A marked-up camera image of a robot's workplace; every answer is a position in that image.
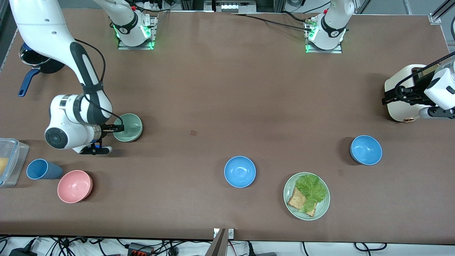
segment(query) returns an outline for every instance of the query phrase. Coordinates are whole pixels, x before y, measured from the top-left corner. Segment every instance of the light green plate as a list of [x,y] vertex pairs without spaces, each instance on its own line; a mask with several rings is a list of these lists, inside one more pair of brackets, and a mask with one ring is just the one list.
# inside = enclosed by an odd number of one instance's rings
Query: light green plate
[[319,177],[321,180],[322,184],[324,187],[327,189],[327,194],[324,197],[324,200],[319,202],[316,205],[316,212],[314,213],[314,217],[310,217],[308,214],[305,214],[303,212],[298,212],[298,209],[288,205],[289,199],[292,196],[292,192],[294,191],[295,187],[295,182],[300,178],[300,176],[305,176],[308,174],[313,174],[313,173],[298,173],[289,178],[289,180],[286,182],[284,185],[284,191],[283,191],[283,198],[284,198],[284,204],[288,208],[288,210],[292,213],[292,215],[296,216],[297,218],[301,220],[317,220],[320,217],[322,217],[327,210],[329,209],[329,204],[330,204],[330,192],[329,188],[327,187],[326,183]]
[[[120,116],[123,119],[125,130],[123,132],[114,133],[114,137],[122,142],[130,142],[137,138],[142,133],[142,121],[135,114],[123,114]],[[120,119],[117,118],[114,124],[121,124]]]

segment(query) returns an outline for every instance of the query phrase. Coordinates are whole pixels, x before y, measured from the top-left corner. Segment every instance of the green leafy vegetable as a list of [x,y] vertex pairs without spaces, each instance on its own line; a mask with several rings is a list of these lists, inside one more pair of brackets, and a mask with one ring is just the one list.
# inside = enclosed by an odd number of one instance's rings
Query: green leafy vegetable
[[313,174],[300,176],[295,186],[307,198],[299,212],[311,212],[314,209],[314,204],[322,201],[327,194],[327,190],[319,177]]

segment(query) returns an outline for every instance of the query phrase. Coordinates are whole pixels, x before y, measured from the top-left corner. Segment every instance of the bread slice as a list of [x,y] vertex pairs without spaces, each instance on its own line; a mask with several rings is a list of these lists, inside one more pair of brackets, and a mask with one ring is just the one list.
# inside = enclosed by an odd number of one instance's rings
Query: bread slice
[[[288,205],[299,210],[303,207],[306,200],[307,198],[297,189],[297,187],[294,187],[294,191],[292,192],[292,196],[289,199]],[[310,217],[314,217],[314,213],[316,212],[316,204],[317,203],[314,204],[314,208],[311,212],[305,212]]]

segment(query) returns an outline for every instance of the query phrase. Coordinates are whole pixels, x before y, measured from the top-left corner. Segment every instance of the saucepan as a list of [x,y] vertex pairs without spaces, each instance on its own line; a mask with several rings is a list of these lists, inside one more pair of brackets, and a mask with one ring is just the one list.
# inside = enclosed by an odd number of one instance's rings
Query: saucepan
[[54,59],[43,56],[36,51],[32,50],[25,43],[20,47],[19,57],[23,63],[32,67],[30,71],[25,75],[22,85],[20,86],[19,93],[17,96],[24,97],[27,93],[28,87],[30,86],[31,79],[42,72],[45,74],[52,74],[63,68],[64,64]]

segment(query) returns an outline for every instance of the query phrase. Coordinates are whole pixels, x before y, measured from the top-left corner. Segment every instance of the brown table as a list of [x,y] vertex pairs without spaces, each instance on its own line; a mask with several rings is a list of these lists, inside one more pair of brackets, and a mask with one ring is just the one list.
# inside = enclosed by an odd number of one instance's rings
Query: brown table
[[[381,105],[386,79],[447,54],[426,16],[353,16],[343,54],[307,54],[301,31],[203,12],[168,14],[153,51],[118,51],[102,10],[64,13],[73,36],[104,53],[115,112],[139,115],[144,131],[133,143],[109,136],[115,151],[106,156],[48,146],[51,99],[81,88],[65,67],[36,76],[18,98],[29,67],[17,36],[0,74],[0,136],[30,145],[25,166],[45,158],[65,173],[89,172],[95,185],[84,202],[65,204],[59,180],[23,171],[0,191],[0,233],[210,239],[214,227],[232,227],[239,240],[455,242],[454,121],[396,123]],[[379,164],[351,159],[361,134],[381,142]],[[223,176],[235,155],[257,167],[244,189]],[[316,221],[284,205],[284,184],[303,171],[330,189],[330,208]]]

